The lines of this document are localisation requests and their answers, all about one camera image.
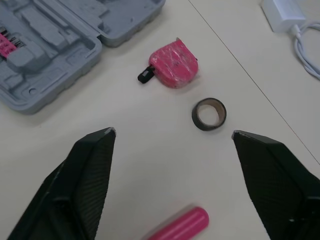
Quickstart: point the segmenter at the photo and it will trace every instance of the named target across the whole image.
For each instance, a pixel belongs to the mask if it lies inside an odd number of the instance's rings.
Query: roll of tape
[[[219,117],[219,121],[217,123],[215,123],[213,125],[209,125],[209,124],[204,123],[200,119],[199,108],[204,105],[212,106],[215,108],[216,112],[218,113],[218,117]],[[203,99],[203,100],[199,101],[192,109],[193,123],[198,129],[200,129],[202,131],[212,131],[212,130],[215,130],[215,129],[221,127],[225,123],[226,118],[227,118],[227,110],[226,110],[225,105],[221,101],[219,101],[218,99],[215,99],[215,98]]]

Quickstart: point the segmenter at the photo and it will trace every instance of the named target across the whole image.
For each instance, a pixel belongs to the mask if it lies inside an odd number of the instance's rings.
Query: white table
[[[174,90],[136,77],[156,49],[181,38],[198,58],[196,80]],[[268,240],[251,203],[231,135],[244,130],[285,143],[320,176],[320,167],[186,0],[167,1],[154,22],[33,116],[0,105],[0,234],[7,237],[44,178],[76,140],[115,127],[106,205],[96,240],[140,240],[190,204],[205,208],[209,228],[199,240]],[[194,104],[214,97],[225,125],[202,132]]]
[[[320,162],[320,81],[298,61],[293,39],[272,32],[262,0],[190,0],[293,131]],[[320,21],[320,1],[298,0],[309,21]],[[303,35],[320,65],[320,32]]]

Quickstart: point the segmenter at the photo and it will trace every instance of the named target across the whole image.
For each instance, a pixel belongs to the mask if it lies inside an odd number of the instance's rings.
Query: pink tape measure
[[[197,59],[177,38],[151,54],[149,66],[138,76],[138,80],[145,84],[155,75],[167,87],[179,89],[190,83],[198,70]]]
[[[191,240],[209,225],[209,215],[201,207],[194,207],[165,226],[147,240]]]

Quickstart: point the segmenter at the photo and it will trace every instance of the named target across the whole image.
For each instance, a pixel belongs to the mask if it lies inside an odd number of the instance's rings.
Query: pink cylinder
[[[201,207],[195,207],[148,240],[190,240],[209,225],[209,215]]]

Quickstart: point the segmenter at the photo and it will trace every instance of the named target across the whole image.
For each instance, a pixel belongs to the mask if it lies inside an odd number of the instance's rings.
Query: pink tool bit
[[[5,36],[0,34],[0,55],[7,58],[17,47],[13,45]]]

